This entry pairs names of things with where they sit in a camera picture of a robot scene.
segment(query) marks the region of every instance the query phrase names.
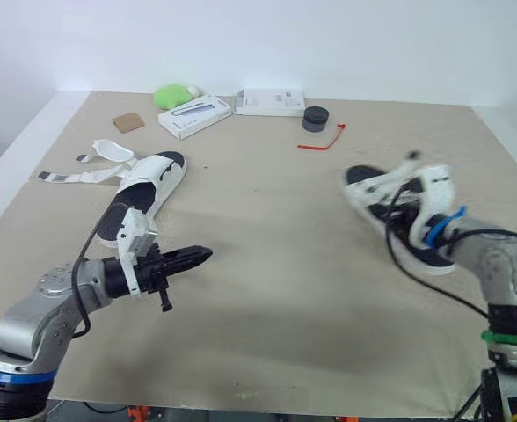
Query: white box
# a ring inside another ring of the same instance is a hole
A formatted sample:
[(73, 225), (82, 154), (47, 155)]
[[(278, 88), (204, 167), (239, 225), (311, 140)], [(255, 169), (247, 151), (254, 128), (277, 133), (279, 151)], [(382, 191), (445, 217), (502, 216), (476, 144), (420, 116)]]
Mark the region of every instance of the white box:
[(204, 95), (159, 114), (159, 124), (179, 139), (231, 115), (231, 106), (214, 95)]
[(305, 110), (303, 91), (242, 90), (234, 97), (235, 114), (250, 116), (302, 117)]

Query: beige table cover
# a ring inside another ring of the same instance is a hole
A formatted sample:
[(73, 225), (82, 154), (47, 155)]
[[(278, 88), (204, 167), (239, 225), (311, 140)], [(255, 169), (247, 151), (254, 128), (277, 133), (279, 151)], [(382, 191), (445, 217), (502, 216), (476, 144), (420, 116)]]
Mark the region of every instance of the beige table cover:
[[(145, 94), (95, 92), (38, 170), (78, 172), (92, 140), (138, 156), (178, 150), (188, 171), (157, 215), (163, 250), (202, 244), (205, 265), (157, 295), (91, 316), (53, 395), (76, 400), (370, 417), (451, 416), (488, 365), (480, 316), (404, 277), (384, 242), (345, 203), (342, 171), (395, 166), (412, 149), (453, 164), (457, 203), (517, 230), (517, 165), (471, 109), (310, 101), (331, 118), (311, 134), (295, 118), (232, 116), (183, 141), (157, 124)], [(120, 134), (112, 118), (145, 127)], [(346, 131), (326, 152), (337, 123)], [(0, 317), (53, 266), (74, 259), (116, 187), (31, 176), (0, 219)], [(91, 256), (113, 252), (94, 244)], [(433, 280), (484, 306), (463, 269)]]

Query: red zip tie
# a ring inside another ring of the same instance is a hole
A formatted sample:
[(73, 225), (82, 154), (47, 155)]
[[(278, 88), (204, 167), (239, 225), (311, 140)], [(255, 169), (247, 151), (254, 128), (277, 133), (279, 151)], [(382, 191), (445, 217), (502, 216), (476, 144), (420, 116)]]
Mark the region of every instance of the red zip tie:
[(313, 149), (314, 151), (326, 151), (326, 150), (328, 150), (331, 147), (331, 145), (337, 141), (337, 139), (339, 138), (340, 134), (343, 133), (343, 130), (345, 130), (346, 124), (340, 123), (339, 125), (337, 125), (337, 127), (339, 128), (337, 134), (335, 135), (334, 138), (332, 138), (331, 143), (329, 145), (327, 145), (326, 147), (313, 147), (311, 145), (301, 145), (300, 144), (300, 145), (297, 146), (297, 148)]

